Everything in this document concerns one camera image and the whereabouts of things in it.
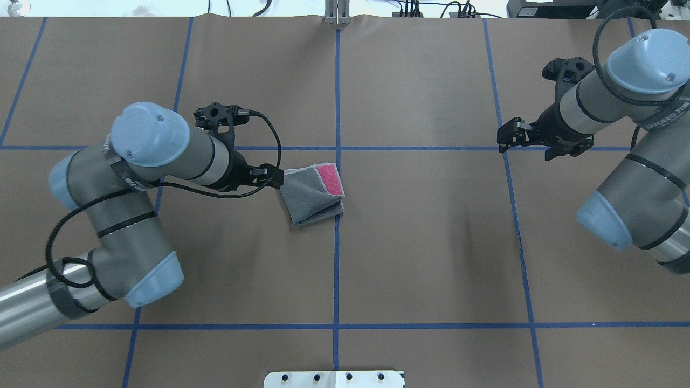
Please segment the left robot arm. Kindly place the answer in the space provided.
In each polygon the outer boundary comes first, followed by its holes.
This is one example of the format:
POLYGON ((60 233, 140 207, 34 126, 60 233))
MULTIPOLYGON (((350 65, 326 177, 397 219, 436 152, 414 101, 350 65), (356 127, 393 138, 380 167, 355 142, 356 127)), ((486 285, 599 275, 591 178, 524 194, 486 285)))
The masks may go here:
POLYGON ((44 264, 2 289, 2 350, 120 299, 133 308, 183 284, 182 266, 148 193, 162 187, 236 199, 234 191, 278 189, 274 164, 249 165, 234 147, 234 128, 263 113, 214 102, 190 126, 174 110, 136 102, 114 120, 101 145, 54 165, 49 187, 69 212, 50 232, 44 264))

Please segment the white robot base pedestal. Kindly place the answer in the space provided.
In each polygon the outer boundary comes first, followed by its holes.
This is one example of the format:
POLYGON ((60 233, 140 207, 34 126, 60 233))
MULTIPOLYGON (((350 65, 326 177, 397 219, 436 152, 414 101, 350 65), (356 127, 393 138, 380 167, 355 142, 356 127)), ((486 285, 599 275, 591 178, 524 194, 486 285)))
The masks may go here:
POLYGON ((264 387, 405 387, 403 371, 274 371, 264 378, 264 387))

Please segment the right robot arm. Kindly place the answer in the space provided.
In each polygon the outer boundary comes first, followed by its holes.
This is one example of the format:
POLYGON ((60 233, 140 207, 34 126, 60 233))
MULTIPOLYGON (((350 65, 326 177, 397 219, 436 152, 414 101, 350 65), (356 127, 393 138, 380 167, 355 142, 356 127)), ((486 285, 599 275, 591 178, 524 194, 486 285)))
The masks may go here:
POLYGON ((603 64, 556 58, 542 70, 555 101, 532 123, 515 117, 497 130, 500 153, 545 147, 544 159, 576 157, 594 135, 623 118, 643 138, 577 211, 577 221, 617 250, 649 253, 660 267, 688 278, 688 39, 650 29, 603 64))

